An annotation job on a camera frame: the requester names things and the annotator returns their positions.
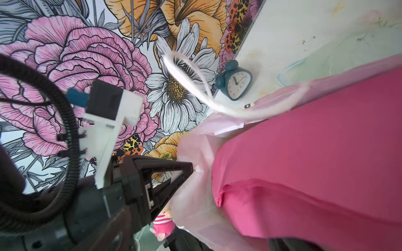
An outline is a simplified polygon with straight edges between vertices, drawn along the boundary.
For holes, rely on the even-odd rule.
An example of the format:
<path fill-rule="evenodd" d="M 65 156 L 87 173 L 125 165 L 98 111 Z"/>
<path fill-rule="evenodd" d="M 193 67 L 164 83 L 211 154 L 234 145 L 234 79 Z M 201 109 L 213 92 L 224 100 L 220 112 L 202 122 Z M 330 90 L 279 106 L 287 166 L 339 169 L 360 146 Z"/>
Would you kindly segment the white paper gift bag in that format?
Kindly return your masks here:
<path fill-rule="evenodd" d="M 400 55 L 365 64 L 339 75 L 288 86 L 259 99 L 254 110 L 268 108 L 275 118 L 311 101 L 397 68 L 402 70 Z M 267 251 L 276 240 L 308 242 L 293 237 L 259 238 L 243 235 L 215 203 L 212 168 L 219 149 L 229 140 L 264 121 L 212 115 L 189 135 L 183 136 L 179 143 L 178 161 L 191 162 L 194 172 L 171 200 L 174 221 L 177 226 L 190 232 L 213 250 Z M 336 251 L 318 246 L 327 251 Z"/>

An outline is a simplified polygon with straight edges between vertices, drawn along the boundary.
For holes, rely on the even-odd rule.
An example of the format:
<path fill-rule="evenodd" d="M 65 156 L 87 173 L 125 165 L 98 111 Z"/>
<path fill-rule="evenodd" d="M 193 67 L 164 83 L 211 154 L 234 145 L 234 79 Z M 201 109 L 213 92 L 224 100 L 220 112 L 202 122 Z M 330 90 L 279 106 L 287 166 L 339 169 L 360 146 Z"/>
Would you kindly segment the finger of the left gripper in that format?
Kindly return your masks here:
<path fill-rule="evenodd" d="M 134 226 L 153 222 L 173 195 L 193 173 L 193 164 L 141 155 L 111 158 L 112 183 L 122 187 L 122 197 Z"/>

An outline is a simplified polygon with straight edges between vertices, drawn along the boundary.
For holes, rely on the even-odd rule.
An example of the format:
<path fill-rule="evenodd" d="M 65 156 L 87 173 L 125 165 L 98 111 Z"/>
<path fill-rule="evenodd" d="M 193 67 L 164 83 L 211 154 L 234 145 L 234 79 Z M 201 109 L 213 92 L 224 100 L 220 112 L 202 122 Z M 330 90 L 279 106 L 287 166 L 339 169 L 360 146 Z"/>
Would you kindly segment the single pink paper napkin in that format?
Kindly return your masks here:
<path fill-rule="evenodd" d="M 402 248 L 402 70 L 365 79 L 226 142 L 215 203 L 243 235 L 336 251 Z"/>

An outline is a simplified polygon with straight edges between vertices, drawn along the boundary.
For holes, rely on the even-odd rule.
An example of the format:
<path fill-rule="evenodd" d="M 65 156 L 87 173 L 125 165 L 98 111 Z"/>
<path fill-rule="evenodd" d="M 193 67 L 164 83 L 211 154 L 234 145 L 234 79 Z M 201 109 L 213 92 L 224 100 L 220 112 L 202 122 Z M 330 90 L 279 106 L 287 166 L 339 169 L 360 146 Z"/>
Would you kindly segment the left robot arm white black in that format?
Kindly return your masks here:
<path fill-rule="evenodd" d="M 135 234 L 193 172 L 188 162 L 144 156 L 138 139 L 133 150 L 114 150 L 143 98 L 100 79 L 85 93 L 62 91 L 7 55 L 1 76 L 39 94 L 1 95 L 2 105 L 31 112 L 25 134 L 1 145 L 1 250 L 135 250 Z"/>

